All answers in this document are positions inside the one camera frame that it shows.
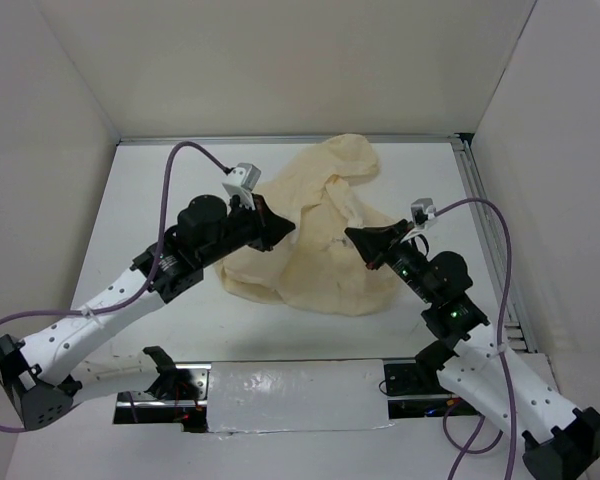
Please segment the cream yellow zip jacket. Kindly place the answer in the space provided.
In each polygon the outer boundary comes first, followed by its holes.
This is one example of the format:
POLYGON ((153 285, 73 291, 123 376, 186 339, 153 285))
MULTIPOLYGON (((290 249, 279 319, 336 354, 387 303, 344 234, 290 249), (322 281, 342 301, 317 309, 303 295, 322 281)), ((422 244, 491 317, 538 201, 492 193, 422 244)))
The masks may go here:
POLYGON ((345 234, 348 227, 394 224, 354 191, 379 172, 379 157, 361 135, 336 136, 302 150, 256 189, 295 230, 271 252, 245 247, 217 262, 223 288, 250 301, 323 314, 387 309, 398 293, 397 279, 386 267, 367 269, 345 234))

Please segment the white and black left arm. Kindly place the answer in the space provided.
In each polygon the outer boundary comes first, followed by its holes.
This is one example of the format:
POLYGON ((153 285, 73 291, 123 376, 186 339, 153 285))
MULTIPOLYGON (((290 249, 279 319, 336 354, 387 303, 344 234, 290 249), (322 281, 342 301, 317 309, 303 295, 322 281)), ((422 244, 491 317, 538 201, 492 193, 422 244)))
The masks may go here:
POLYGON ((194 198, 175 225, 103 292, 78 310, 23 339, 0 337, 0 385, 26 431, 35 431, 100 396, 144 391, 164 399, 179 387, 193 391, 191 375, 159 346, 101 365, 87 358, 133 322, 161 309, 200 283, 205 268, 248 246, 274 249, 295 225, 263 196, 244 206, 213 195, 194 198))

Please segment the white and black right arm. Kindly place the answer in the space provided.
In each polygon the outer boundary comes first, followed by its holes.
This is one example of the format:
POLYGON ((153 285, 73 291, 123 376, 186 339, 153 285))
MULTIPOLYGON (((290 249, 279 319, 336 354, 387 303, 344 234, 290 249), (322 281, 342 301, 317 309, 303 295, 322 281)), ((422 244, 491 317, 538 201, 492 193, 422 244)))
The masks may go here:
POLYGON ((513 440, 536 479, 577 479, 600 457, 600 414, 578 408, 546 383, 507 344, 469 298, 464 258, 432 259, 405 241, 411 223, 348 228, 346 236, 370 270, 390 268, 427 304, 422 317, 435 340, 419 352, 421 388, 459 396, 513 440))

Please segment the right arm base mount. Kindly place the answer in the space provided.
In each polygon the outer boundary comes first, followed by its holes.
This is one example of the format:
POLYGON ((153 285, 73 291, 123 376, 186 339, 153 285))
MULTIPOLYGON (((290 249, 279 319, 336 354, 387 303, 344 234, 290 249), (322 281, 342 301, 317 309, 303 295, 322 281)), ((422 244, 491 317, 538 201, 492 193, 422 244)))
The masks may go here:
POLYGON ((426 376, 413 360, 383 364, 384 379, 378 388, 387 399, 391 420, 442 418, 451 408, 452 416, 476 416, 477 411, 426 376))

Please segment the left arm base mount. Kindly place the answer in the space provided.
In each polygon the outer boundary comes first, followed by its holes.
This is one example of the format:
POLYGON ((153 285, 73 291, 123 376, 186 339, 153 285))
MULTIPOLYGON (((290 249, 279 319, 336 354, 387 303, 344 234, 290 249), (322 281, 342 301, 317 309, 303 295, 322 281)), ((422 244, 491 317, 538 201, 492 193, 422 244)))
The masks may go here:
POLYGON ((174 424, 187 433, 206 433, 211 365, 177 363, 161 347, 145 347, 150 372, 147 387, 116 397, 115 425, 174 424))

